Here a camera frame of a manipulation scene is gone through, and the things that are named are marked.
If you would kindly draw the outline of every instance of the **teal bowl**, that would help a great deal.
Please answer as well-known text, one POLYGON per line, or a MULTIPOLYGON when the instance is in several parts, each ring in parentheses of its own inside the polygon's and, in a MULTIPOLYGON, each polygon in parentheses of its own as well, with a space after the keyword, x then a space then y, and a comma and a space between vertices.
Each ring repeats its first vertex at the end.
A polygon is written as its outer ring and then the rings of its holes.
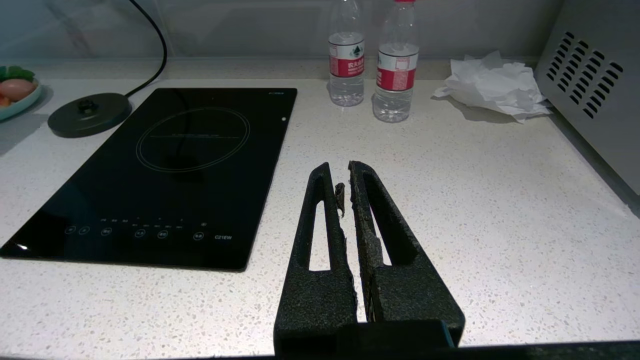
POLYGON ((40 96, 42 95, 42 84, 40 84, 36 79, 34 79, 33 82, 38 86, 36 87, 36 90, 34 90, 31 94, 20 101, 14 102, 6 108, 0 108, 0 120, 10 118, 18 113, 23 112, 24 110, 26 110, 26 108, 33 105, 33 103, 40 98, 40 96))

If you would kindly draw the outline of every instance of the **induction cooktop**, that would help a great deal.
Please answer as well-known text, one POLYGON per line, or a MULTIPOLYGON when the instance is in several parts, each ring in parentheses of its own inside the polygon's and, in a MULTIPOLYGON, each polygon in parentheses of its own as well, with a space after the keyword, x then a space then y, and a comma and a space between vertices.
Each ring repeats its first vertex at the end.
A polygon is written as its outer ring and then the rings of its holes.
POLYGON ((296 94, 157 89, 0 256, 244 270, 296 94))

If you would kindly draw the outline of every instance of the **white speckled countertop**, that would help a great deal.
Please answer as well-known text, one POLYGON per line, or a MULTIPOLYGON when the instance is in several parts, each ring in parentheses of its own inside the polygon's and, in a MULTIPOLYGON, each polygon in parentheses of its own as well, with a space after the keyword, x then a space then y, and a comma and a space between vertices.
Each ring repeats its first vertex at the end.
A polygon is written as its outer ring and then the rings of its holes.
MULTIPOLYGON (((0 157, 0 243, 113 132, 55 137, 47 115, 138 80, 43 78, 52 97, 32 133, 0 157)), ((167 358, 272 354, 272 332, 309 172, 324 161, 374 169, 467 317, 462 345, 640 338, 640 220, 548 118, 430 99, 374 119, 368 99, 338 108, 324 80, 162 80, 152 89, 287 86, 299 90, 248 268, 239 274, 0 259, 0 356, 167 358)), ((367 94, 374 83, 366 82, 367 94)), ((342 220, 360 291, 353 213, 342 220)), ((314 258, 314 266, 327 260, 314 258)), ((362 296, 358 317, 364 321, 362 296)))

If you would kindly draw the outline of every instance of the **egg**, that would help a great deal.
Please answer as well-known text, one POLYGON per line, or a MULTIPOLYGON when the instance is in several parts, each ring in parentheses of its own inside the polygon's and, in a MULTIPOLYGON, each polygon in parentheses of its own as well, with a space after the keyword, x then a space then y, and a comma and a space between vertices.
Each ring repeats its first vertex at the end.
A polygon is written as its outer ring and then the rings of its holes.
POLYGON ((36 90, 36 86, 26 80, 9 79, 0 83, 0 94, 11 101, 20 101, 36 90))

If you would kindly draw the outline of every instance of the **crumpled tissue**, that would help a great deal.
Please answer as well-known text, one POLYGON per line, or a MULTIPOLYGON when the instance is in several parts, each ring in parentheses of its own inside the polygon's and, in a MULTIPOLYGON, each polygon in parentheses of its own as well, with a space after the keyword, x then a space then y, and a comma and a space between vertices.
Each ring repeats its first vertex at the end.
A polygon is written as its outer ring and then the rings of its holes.
POLYGON ((435 97, 451 95, 469 106, 478 106, 513 116, 518 122, 550 114, 533 78, 533 70, 523 63, 504 62, 500 52, 474 59, 451 60, 451 76, 435 97))

